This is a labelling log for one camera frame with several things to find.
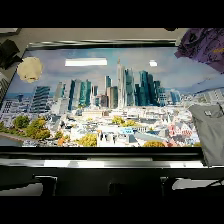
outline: city skyline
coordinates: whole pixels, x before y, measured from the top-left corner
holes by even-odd
[[[122,48],[122,49],[66,49],[66,50],[37,50],[27,51],[24,57],[39,57],[44,65],[40,80],[32,84],[20,80],[16,74],[10,84],[7,93],[31,93],[36,86],[50,86],[51,92],[55,92],[59,82],[68,79],[91,79],[93,85],[98,86],[98,93],[105,94],[105,77],[113,80],[112,85],[118,86],[117,62],[133,72],[135,84],[141,84],[140,72],[146,71],[152,74],[154,81],[160,80],[164,88],[185,88],[196,83],[215,82],[219,78],[218,72],[207,65],[188,60],[176,59],[173,55],[175,48]],[[104,57],[108,61],[107,66],[66,67],[66,58]],[[154,59],[158,67],[150,67],[148,62]]]

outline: glass surface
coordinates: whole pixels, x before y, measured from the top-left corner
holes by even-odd
[[[31,140],[24,146],[33,147],[199,146],[188,108],[223,102],[224,77],[206,64],[177,59],[175,52],[176,47],[26,51],[24,58],[41,60],[43,73],[31,84],[14,75],[0,131]],[[106,58],[107,65],[65,66],[75,58]]]

